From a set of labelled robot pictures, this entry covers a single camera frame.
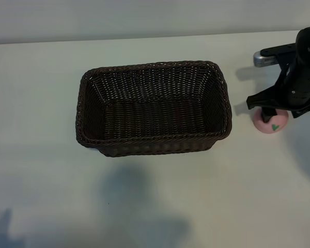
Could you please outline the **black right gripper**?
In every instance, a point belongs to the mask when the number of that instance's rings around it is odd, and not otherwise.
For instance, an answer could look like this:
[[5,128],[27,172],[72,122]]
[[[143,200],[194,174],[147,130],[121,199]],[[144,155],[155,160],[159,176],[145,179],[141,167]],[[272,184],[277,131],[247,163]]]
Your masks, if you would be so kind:
[[248,109],[261,107],[261,119],[268,123],[276,109],[290,111],[298,118],[310,111],[310,68],[294,59],[281,72],[275,84],[247,98]]

